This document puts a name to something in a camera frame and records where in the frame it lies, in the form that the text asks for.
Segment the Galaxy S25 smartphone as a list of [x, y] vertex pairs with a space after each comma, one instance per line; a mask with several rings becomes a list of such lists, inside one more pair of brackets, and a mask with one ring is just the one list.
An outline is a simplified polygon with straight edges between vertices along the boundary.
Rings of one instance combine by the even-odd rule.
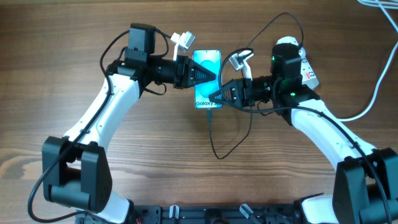
[[218, 75], [221, 67], [220, 50], [194, 50], [193, 60], [216, 75], [216, 79], [195, 86], [195, 108], [213, 109], [223, 105], [209, 100], [209, 95], [219, 90]]

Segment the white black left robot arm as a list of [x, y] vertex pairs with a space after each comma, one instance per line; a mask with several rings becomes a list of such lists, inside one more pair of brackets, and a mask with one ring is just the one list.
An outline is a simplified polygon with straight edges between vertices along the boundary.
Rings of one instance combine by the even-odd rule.
[[102, 66], [104, 84], [79, 122], [64, 136], [50, 136], [42, 146], [43, 173], [31, 196], [43, 191], [44, 199], [73, 208], [73, 214], [103, 223], [141, 223], [131, 200], [113, 191], [106, 151], [129, 109], [149, 84], [190, 88], [216, 76], [187, 56], [172, 59], [155, 54], [160, 30], [133, 23], [126, 31], [128, 43], [119, 57]]

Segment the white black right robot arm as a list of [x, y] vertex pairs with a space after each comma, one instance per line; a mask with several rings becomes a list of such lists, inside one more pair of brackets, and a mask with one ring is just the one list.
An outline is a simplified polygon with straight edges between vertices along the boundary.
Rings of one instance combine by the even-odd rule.
[[329, 160], [336, 176], [331, 195], [298, 200], [299, 223], [391, 223], [397, 219], [397, 153], [362, 140], [334, 117], [321, 98], [302, 81], [300, 47], [277, 44], [271, 73], [253, 78], [247, 63], [251, 48], [226, 61], [244, 76], [220, 85], [210, 100], [252, 113], [258, 101], [303, 132]]

